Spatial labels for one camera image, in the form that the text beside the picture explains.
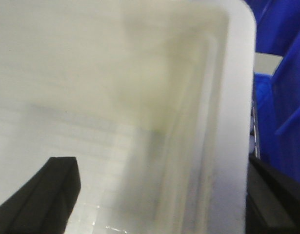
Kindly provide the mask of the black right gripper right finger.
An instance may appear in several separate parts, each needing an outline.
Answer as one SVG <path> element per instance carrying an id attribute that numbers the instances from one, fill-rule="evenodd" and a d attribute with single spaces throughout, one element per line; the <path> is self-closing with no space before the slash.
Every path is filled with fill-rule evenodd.
<path id="1" fill-rule="evenodd" d="M 300 183 L 249 157 L 246 233 L 300 234 Z"/>

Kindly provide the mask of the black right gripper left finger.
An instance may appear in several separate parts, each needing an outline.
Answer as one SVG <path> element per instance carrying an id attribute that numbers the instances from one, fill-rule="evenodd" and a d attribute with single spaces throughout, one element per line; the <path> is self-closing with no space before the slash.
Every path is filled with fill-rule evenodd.
<path id="1" fill-rule="evenodd" d="M 81 190 L 75 157 L 51 157 L 0 205 L 0 234 L 62 234 Z"/>

